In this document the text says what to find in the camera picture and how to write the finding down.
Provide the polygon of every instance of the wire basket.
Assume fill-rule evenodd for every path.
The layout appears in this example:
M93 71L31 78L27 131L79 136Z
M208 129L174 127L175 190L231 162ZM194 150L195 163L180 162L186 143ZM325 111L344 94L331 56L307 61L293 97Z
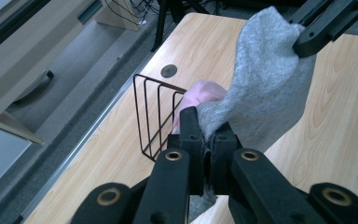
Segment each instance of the wire basket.
M147 158L156 161L167 146L175 109L186 90L139 74L134 75L132 86L141 150Z

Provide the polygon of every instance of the pink object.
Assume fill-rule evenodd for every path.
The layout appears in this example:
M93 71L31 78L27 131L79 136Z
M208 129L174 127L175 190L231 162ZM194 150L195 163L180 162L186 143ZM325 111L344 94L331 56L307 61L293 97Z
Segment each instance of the pink object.
M203 102L219 101L225 98L227 91L219 84L212 81L200 80L194 84L183 96L179 106L175 110L172 133L179 133L180 112L190 106L197 106Z

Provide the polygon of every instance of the gray towel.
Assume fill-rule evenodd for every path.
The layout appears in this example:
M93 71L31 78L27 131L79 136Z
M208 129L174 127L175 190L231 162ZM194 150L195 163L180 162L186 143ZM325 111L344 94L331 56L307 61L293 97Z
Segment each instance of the gray towel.
M265 152L304 113L316 56L292 46L304 27L274 8L255 14L237 41L234 76L225 98L197 106L206 141L226 121L242 146Z

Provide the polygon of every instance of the gray carpet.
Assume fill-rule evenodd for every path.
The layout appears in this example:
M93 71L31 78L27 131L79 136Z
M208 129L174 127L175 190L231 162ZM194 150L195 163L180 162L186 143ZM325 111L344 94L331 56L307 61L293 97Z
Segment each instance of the gray carpet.
M206 8L213 13L215 10L214 2L206 5ZM290 7L283 7L280 8L280 11L283 16L287 18L295 10ZM249 19L257 12L257 9L228 6L226 10L220 9L219 12L220 15L226 17ZM98 77L100 80L94 83L95 87L90 88L90 90L88 89L88 95L81 100L72 103L66 102L65 105L62 105L62 102L68 101L68 96L65 96L60 99L55 99L54 104L52 102L43 102L43 105L47 106L46 111L35 119L29 119L30 114L33 114L29 110L22 110L21 112L21 109L24 108L21 107L21 103L11 107L11 113L15 114L19 120L31 127L33 131L39 131L39 133L45 134L46 136L42 137L45 137L48 141L43 146L33 145L32 148L29 148L0 180L0 223L12 223L19 217L37 192L42 189L48 179L87 133L95 120L100 117L118 90L133 72L136 71L142 63L147 61L147 57L150 56L149 51L154 43L156 20L157 18L154 17L148 21L149 26L136 38L133 38L133 43L126 52L119 53L118 57L112 56L110 63L114 66L112 65L113 67L105 70L106 76ZM171 24L172 19L170 16L167 16L167 27ZM95 29L109 30L111 28L99 26L95 27ZM358 22L356 22L347 33L358 35ZM116 31L113 30L105 34L117 35L117 37L122 35L118 35ZM101 49L99 54L100 56L104 55L105 51ZM92 70L97 69L95 64L102 63L103 57L100 56L93 57L93 59L96 60L91 58L85 59L85 61L82 61L82 59L78 60L80 63L88 63L89 69ZM52 81L57 82L62 79L63 77L60 78L60 76L57 76L57 79L53 78ZM43 99L43 95L51 88L49 85L51 85L51 83L47 84L46 88L41 91L42 93L36 97L37 99ZM77 85L76 87L78 88L77 91L82 91L82 85ZM28 104L30 108L32 108L31 102L32 101L25 101L22 103L23 105ZM66 122L52 117L56 109L65 110L74 105L76 105L77 109L68 115Z

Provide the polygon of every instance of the desk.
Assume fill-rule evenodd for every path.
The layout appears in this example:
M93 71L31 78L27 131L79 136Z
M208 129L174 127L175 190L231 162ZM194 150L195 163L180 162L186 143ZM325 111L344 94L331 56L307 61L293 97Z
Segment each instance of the desk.
M244 24L188 14L142 74L185 89L201 78L228 88ZM160 75L167 64L178 68L171 78ZM153 162L140 152L133 97L128 88L26 223L67 223L95 187L107 182L131 187L150 174ZM358 36L344 35L319 53L303 118L266 154L300 189L328 181L358 195ZM221 197L195 222L233 222L226 203Z

